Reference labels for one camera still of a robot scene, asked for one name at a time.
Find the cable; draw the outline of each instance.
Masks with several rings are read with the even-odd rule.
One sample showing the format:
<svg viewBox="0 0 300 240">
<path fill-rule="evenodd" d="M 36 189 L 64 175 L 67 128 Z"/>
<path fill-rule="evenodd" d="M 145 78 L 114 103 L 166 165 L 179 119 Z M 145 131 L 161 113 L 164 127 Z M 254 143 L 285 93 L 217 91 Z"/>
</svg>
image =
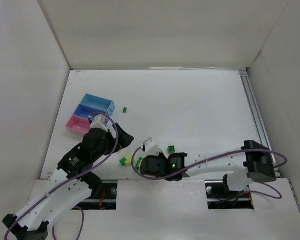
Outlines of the cable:
<svg viewBox="0 0 300 240">
<path fill-rule="evenodd" d="M 104 189 L 104 190 L 102 191 L 102 197 L 101 197 L 101 199 L 100 199 L 100 201 L 99 201 L 100 210 L 101 210 L 102 204 L 104 204 L 105 196 L 106 196 L 106 190 Z"/>
<path fill-rule="evenodd" d="M 224 158 L 224 157 L 227 157 L 229 155 L 234 155 L 234 154 L 241 154 L 241 153 L 266 153 L 266 154 L 274 154 L 274 155 L 277 155 L 281 158 L 284 159 L 284 162 L 275 166 L 274 168 L 279 168 L 279 167 L 282 167 L 283 165 L 287 164 L 288 162 L 288 159 L 286 156 L 284 156 L 283 154 L 279 153 L 279 152 L 276 152 L 276 151 L 272 151 L 272 150 L 267 150 L 267 149 L 241 149 L 241 150 L 235 150 L 235 151 L 229 151 L 229 152 L 226 152 L 226 153 L 223 153 L 223 154 L 220 154 L 220 155 L 217 155 L 217 156 L 213 156 L 213 157 L 210 157 L 210 158 L 207 158 L 207 159 L 204 159 L 204 160 L 201 160 L 201 161 L 198 161 L 190 166 L 187 166 L 179 171 L 176 171 L 172 174 L 169 174 L 167 176 L 161 176 L 161 177 L 150 177 L 150 176 L 146 176 L 146 175 L 143 175 L 141 174 L 140 172 L 138 172 L 138 170 L 136 169 L 135 167 L 135 156 L 137 154 L 138 151 L 140 151 L 142 149 L 142 147 L 138 147 L 135 152 L 133 153 L 132 155 L 132 159 L 131 159 L 131 166 L 132 166 L 132 169 L 134 170 L 134 172 L 136 174 L 138 174 L 140 177 L 144 178 L 144 179 L 148 179 L 148 180 L 163 180 L 163 179 L 169 179 L 171 177 L 174 177 L 178 174 L 181 174 L 181 173 L 184 173 L 186 172 L 187 170 L 195 167 L 195 166 L 198 166 L 198 165 L 201 165 L 201 164 L 204 164 L 206 162 L 210 162 L 210 161 L 213 161 L 213 160 L 217 160 L 217 159 L 221 159 L 221 158 Z"/>
<path fill-rule="evenodd" d="M 9 229 L 6 231 L 5 235 L 4 235 L 4 240 L 8 240 L 8 235 L 11 232 L 11 230 L 26 216 L 28 215 L 33 209 L 35 209 L 39 204 L 41 204 L 44 200 L 46 200 L 48 198 L 49 195 L 53 194 L 55 191 L 57 191 L 59 188 L 63 187 L 64 185 L 66 185 L 67 183 L 75 180 L 75 179 L 79 179 L 82 176 L 90 173 L 91 171 L 95 170 L 97 167 L 99 167 L 101 164 L 103 164 L 105 161 L 107 161 L 111 155 L 115 152 L 115 150 L 117 149 L 118 146 L 118 142 L 119 142 L 119 131 L 117 128 L 116 123 L 112 120 L 111 117 L 109 117 L 108 115 L 104 114 L 103 112 L 94 112 L 91 113 L 90 116 L 92 115 L 103 115 L 106 118 L 108 118 L 110 120 L 110 122 L 113 124 L 114 130 L 115 130 L 115 143 L 114 143 L 114 147 L 111 150 L 111 152 L 109 153 L 108 156 L 106 156 L 101 162 L 99 162 L 97 165 L 95 165 L 94 167 L 88 169 L 87 171 L 84 171 L 83 173 L 80 173 L 77 176 L 74 176 L 66 181 L 64 181 L 63 183 L 61 183 L 60 185 L 56 186 L 54 189 L 52 189 L 47 195 L 45 195 L 43 198 L 41 198 L 37 203 L 35 203 L 32 207 L 30 207 L 23 215 L 21 215 L 20 217 L 18 217 L 17 220 L 15 220 L 15 222 L 9 227 Z"/>
<path fill-rule="evenodd" d="M 81 232 L 82 232 L 82 229 L 84 228 L 84 223 L 85 223 L 85 212 L 84 212 L 84 210 L 83 210 L 81 207 L 79 207 L 79 206 L 75 206 L 74 209 L 79 209 L 79 210 L 81 211 L 81 213 L 82 213 L 81 227 L 80 227 L 79 234 L 78 234 L 78 236 L 76 237 L 76 240 L 79 240 L 80 235 L 81 235 Z M 53 239 L 54 239 L 54 240 L 57 240 L 56 232 L 55 232 L 55 226 L 56 226 L 56 225 L 54 225 L 54 226 L 52 227 L 52 236 L 53 236 Z"/>
<path fill-rule="evenodd" d="M 282 194 L 277 189 L 275 189 L 273 186 L 270 186 L 270 185 L 268 185 L 266 183 L 263 183 L 263 182 L 257 182 L 257 183 L 265 185 L 268 188 L 271 188 L 272 190 L 274 190 L 278 194 L 278 196 L 272 196 L 272 195 L 269 195 L 269 194 L 261 192 L 261 191 L 249 190 L 249 191 L 243 191 L 243 192 L 239 193 L 237 196 L 232 197 L 232 198 L 228 198 L 226 200 L 220 200 L 220 199 L 218 199 L 218 200 L 220 201 L 220 203 L 224 203 L 224 202 L 231 203 L 231 202 L 235 202 L 239 197 L 241 197 L 243 195 L 246 195 L 246 194 L 251 194 L 251 193 L 260 194 L 260 195 L 263 195 L 263 196 L 266 196 L 266 197 L 269 197 L 269 198 L 272 198 L 272 199 L 282 199 Z"/>
<path fill-rule="evenodd" d="M 232 207 L 235 207 L 238 203 L 239 198 L 233 200 L 233 201 L 224 201 L 224 200 L 220 200 L 219 201 L 215 201 L 213 202 L 214 204 L 220 204 L 222 206 L 221 209 L 225 209 L 226 207 L 230 207 L 232 205 Z"/>
</svg>

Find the bolt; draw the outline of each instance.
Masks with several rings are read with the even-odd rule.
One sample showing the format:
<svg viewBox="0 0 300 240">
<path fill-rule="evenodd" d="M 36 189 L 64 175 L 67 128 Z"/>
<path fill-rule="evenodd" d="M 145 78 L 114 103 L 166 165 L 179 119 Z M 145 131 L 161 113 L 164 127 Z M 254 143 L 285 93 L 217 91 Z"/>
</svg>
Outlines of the bolt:
<svg viewBox="0 0 300 240">
<path fill-rule="evenodd" d="M 206 188 L 206 192 L 207 192 L 208 194 L 212 194 L 212 187 L 211 187 L 211 186 L 208 186 L 208 187 Z"/>
<path fill-rule="evenodd" d="M 113 187 L 113 188 L 111 188 L 110 192 L 112 195 L 116 195 L 118 190 L 115 187 Z"/>
</svg>

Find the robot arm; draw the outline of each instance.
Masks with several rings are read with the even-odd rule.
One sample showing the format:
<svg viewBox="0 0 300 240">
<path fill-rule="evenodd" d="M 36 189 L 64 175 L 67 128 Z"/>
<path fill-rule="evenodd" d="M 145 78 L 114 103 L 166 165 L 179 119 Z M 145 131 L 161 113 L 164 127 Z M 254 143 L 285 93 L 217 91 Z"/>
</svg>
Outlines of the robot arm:
<svg viewBox="0 0 300 240">
<path fill-rule="evenodd" d="M 237 150 L 241 149 L 268 150 L 268 148 L 252 140 L 244 141 L 244 146 Z M 168 176 L 202 160 L 223 154 L 221 152 L 217 154 L 204 153 L 194 155 L 182 152 L 173 153 L 166 158 L 152 138 L 149 138 L 143 143 L 142 150 L 146 157 L 141 162 L 140 173 L 154 177 Z M 253 182 L 269 183 L 277 179 L 270 153 L 246 152 L 242 154 L 245 154 L 244 157 L 246 160 L 243 164 L 235 163 L 233 156 L 229 155 L 214 161 L 206 161 L 195 167 L 186 169 L 183 173 L 170 177 L 167 180 L 180 181 L 183 178 L 204 173 L 232 172 L 223 177 L 224 191 L 241 192 L 246 186 Z"/>
<path fill-rule="evenodd" d="M 104 116 L 98 115 L 94 118 L 90 123 L 90 131 L 83 137 L 83 141 L 62 158 L 42 191 L 23 209 L 16 214 L 8 214 L 3 219 L 7 228 L 40 199 L 48 195 L 52 189 L 91 169 L 100 157 L 112 151 L 116 140 L 104 123 Z M 117 123 L 115 125 L 118 129 L 118 145 L 114 151 L 116 153 L 128 147 L 134 137 L 124 132 Z M 45 240 L 48 232 L 65 213 L 82 200 L 98 194 L 102 184 L 103 181 L 92 172 L 68 182 L 19 221 L 11 232 L 18 240 Z"/>
</svg>

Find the small green block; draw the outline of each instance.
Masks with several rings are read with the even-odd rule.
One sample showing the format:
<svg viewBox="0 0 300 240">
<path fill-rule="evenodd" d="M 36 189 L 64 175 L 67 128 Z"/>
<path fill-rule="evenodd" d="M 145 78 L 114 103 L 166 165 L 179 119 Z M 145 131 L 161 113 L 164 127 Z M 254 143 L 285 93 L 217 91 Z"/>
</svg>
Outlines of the small green block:
<svg viewBox="0 0 300 240">
<path fill-rule="evenodd" d="M 168 146 L 168 154 L 174 154 L 176 152 L 175 146 Z"/>
<path fill-rule="evenodd" d="M 139 165 L 141 164 L 142 159 L 143 159 L 142 157 L 139 157 L 138 162 L 137 162 L 136 165 L 135 165 L 135 168 L 136 168 L 137 170 L 139 170 Z"/>
<path fill-rule="evenodd" d="M 124 157 L 122 158 L 119 162 L 121 163 L 122 166 L 126 165 L 127 159 Z"/>
</svg>

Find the white panel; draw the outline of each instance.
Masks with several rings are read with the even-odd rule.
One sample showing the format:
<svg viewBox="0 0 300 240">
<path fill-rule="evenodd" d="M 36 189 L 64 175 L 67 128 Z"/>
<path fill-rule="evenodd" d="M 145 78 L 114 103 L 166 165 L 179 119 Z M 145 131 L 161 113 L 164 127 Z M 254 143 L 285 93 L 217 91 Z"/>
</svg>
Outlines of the white panel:
<svg viewBox="0 0 300 240">
<path fill-rule="evenodd" d="M 33 195 L 40 190 L 38 180 Z M 300 213 L 286 179 L 271 183 L 283 198 L 252 194 L 255 209 L 208 210 L 203 180 L 119 181 L 117 210 L 84 211 L 82 240 L 300 240 Z M 274 195 L 254 183 L 251 189 Z M 80 211 L 56 225 L 58 239 L 75 240 Z"/>
<path fill-rule="evenodd" d="M 36 1 L 0 2 L 0 183 L 36 179 L 69 67 Z"/>
<path fill-rule="evenodd" d="M 72 68 L 249 67 L 288 0 L 40 0 Z"/>
<path fill-rule="evenodd" d="M 259 141 L 238 71 L 71 71 L 41 178 L 51 176 L 63 156 L 82 141 L 66 124 L 87 93 L 113 100 L 114 121 L 135 138 L 129 148 L 95 170 L 102 179 L 140 179 L 119 160 L 148 138 L 165 154 L 171 145 L 179 153 L 203 154 L 233 150 L 245 140 Z M 237 164 L 245 161 L 240 155 L 234 157 Z M 224 174 L 206 173 L 197 178 L 222 179 Z"/>
<path fill-rule="evenodd" d="M 16 213 L 27 204 L 34 182 L 35 180 L 21 179 L 0 183 L 0 240 L 4 239 L 8 230 L 2 220 L 7 214 Z"/>
<path fill-rule="evenodd" d="M 300 0 L 290 0 L 249 75 L 271 145 L 289 158 L 281 172 L 300 208 Z"/>
</svg>

